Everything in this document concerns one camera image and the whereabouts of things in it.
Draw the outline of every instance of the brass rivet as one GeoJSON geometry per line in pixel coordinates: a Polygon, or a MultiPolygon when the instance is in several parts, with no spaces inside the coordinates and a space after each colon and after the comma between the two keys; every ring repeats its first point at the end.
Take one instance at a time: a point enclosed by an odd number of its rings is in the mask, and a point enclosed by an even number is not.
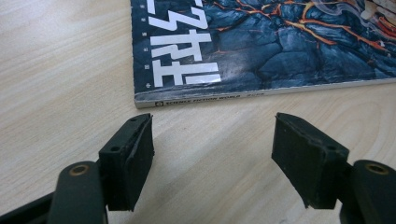
{"type": "Polygon", "coordinates": [[[387,167],[379,164],[368,163],[366,164],[366,169],[378,175],[389,174],[389,170],[387,169],[387,167]]]}
{"type": "Polygon", "coordinates": [[[69,171],[69,174],[72,176],[83,175],[87,173],[89,168],[90,167],[88,165],[77,165],[69,171]]]}

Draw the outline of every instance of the magazine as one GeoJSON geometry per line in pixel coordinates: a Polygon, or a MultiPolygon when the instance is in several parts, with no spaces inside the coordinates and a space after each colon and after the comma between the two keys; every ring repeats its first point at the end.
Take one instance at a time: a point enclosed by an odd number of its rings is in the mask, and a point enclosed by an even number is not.
{"type": "Polygon", "coordinates": [[[136,107],[396,81],[393,0],[131,0],[136,107]]]}

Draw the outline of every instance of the cover artwork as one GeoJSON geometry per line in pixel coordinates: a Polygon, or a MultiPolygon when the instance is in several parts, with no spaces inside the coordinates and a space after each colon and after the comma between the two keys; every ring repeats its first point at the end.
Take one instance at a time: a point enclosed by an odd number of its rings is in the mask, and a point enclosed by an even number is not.
{"type": "Polygon", "coordinates": [[[137,107],[396,81],[395,0],[131,0],[137,107]]]}

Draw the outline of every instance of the light wood surface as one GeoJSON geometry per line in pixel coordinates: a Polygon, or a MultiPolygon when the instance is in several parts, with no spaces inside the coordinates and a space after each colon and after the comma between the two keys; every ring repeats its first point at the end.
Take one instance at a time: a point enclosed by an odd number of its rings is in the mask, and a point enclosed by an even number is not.
{"type": "Polygon", "coordinates": [[[276,112],[316,125],[349,162],[396,167],[396,84],[137,110],[129,1],[0,0],[0,215],[96,161],[151,113],[156,155],[134,213],[110,223],[339,223],[305,210],[270,159],[276,112]]]}

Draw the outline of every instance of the wooden table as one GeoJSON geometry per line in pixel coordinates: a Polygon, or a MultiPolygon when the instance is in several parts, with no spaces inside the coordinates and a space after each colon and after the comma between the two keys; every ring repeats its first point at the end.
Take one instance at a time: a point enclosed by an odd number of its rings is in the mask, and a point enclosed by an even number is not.
{"type": "Polygon", "coordinates": [[[0,214],[96,161],[130,117],[151,113],[156,155],[134,213],[110,223],[337,223],[304,209],[270,159],[276,112],[307,119],[349,162],[396,167],[396,84],[137,110],[130,3],[0,1],[0,214]]]}

